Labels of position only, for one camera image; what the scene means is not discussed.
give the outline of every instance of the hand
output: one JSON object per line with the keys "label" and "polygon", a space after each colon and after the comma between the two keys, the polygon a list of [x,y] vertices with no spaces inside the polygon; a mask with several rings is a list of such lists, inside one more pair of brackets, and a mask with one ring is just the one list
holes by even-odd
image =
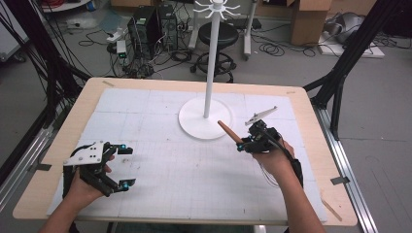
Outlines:
{"label": "hand", "polygon": [[[109,161],[113,159],[115,159],[114,155],[110,157]],[[104,167],[104,170],[107,173],[112,172],[112,169],[107,165]],[[78,170],[76,171],[76,174],[73,178],[69,192],[67,193],[63,201],[69,202],[73,206],[73,208],[77,212],[79,212],[81,209],[88,206],[94,200],[102,196],[103,196],[103,193],[101,193],[99,190],[97,190],[93,186],[85,183],[80,178],[80,173]]]}
{"label": "hand", "polygon": [[[282,138],[279,140],[279,143],[283,145],[294,158],[293,147]],[[293,172],[291,162],[280,149],[270,150],[269,152],[256,152],[253,153],[252,156],[259,164],[263,165],[264,169],[272,174],[276,180],[289,171]]]}

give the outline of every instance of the chair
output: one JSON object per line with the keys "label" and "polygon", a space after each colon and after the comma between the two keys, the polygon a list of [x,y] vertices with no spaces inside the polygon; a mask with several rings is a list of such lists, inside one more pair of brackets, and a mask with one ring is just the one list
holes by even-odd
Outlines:
{"label": "chair", "polygon": [[[198,37],[201,42],[210,46],[210,34],[212,30],[212,22],[206,23],[199,28]],[[227,54],[221,52],[222,49],[232,46],[237,42],[239,38],[239,33],[237,32],[236,28],[232,25],[227,23],[221,22],[219,26],[219,36],[218,36],[218,48],[216,52],[216,62],[215,62],[215,73],[216,75],[223,75],[229,74],[230,80],[227,83],[233,83],[233,75],[231,73],[232,70],[236,68],[236,64],[234,63],[233,59],[228,56]],[[205,52],[197,58],[196,63],[194,63],[190,67],[190,71],[192,73],[196,72],[198,68],[204,73],[207,73],[207,65],[209,60],[209,52]]]}

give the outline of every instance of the brown stick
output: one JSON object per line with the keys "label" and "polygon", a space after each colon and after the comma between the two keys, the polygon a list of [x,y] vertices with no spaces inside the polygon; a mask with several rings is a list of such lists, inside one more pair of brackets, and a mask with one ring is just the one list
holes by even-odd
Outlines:
{"label": "brown stick", "polygon": [[221,120],[218,121],[218,124],[226,132],[226,134],[233,139],[235,143],[243,143],[242,139],[239,138],[227,125],[225,125]]}

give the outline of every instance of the black computer tower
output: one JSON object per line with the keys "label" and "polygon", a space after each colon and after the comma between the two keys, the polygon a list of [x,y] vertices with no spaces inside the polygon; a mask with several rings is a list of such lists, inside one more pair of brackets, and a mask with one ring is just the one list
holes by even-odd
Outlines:
{"label": "black computer tower", "polygon": [[160,4],[157,7],[160,19],[161,36],[163,47],[169,50],[178,49],[178,31],[176,15],[173,13],[171,4]]}
{"label": "black computer tower", "polygon": [[155,43],[161,33],[155,6],[139,6],[127,24],[136,58],[155,57]]}

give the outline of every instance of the floor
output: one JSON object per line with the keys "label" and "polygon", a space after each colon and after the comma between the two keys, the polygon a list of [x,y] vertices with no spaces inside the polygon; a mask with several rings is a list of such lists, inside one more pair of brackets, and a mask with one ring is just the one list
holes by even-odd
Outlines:
{"label": "floor", "polygon": [[[92,15],[100,20],[107,15],[108,7],[102,7]],[[270,29],[287,22],[263,18],[262,29]],[[79,57],[88,71],[96,77],[113,75],[105,46],[79,46],[86,34],[98,28],[66,33],[68,47]],[[267,32],[256,32],[272,40],[287,41],[289,26]],[[104,42],[107,35],[95,33],[93,40]],[[399,41],[409,46],[409,40]],[[283,56],[272,56],[259,50],[261,44],[252,42],[252,56],[248,61],[242,57],[243,38],[225,50],[231,55],[237,68],[233,72],[235,83],[304,86],[324,75],[334,66],[338,57],[315,56],[284,47]],[[198,43],[196,53],[208,48]],[[345,82],[339,123],[339,135],[344,150],[360,185],[361,192],[371,212],[378,231],[409,232],[412,228],[412,50],[380,48],[383,59],[362,58]],[[167,56],[160,56],[158,63]],[[168,61],[155,66],[156,71],[177,64]],[[205,75],[189,72],[188,63],[176,65],[154,73],[149,79],[204,82]],[[225,82],[228,77],[216,77],[216,82]],[[13,151],[28,127],[46,105],[45,93],[29,61],[9,60],[0,63],[0,165]],[[17,220],[13,208],[31,173],[24,180],[10,202],[0,213],[2,232],[36,232],[41,220]],[[80,222],[80,229],[87,232],[104,232],[106,224]],[[283,228],[268,226],[267,232],[283,232]],[[328,227],[327,232],[362,232],[361,228]]]}

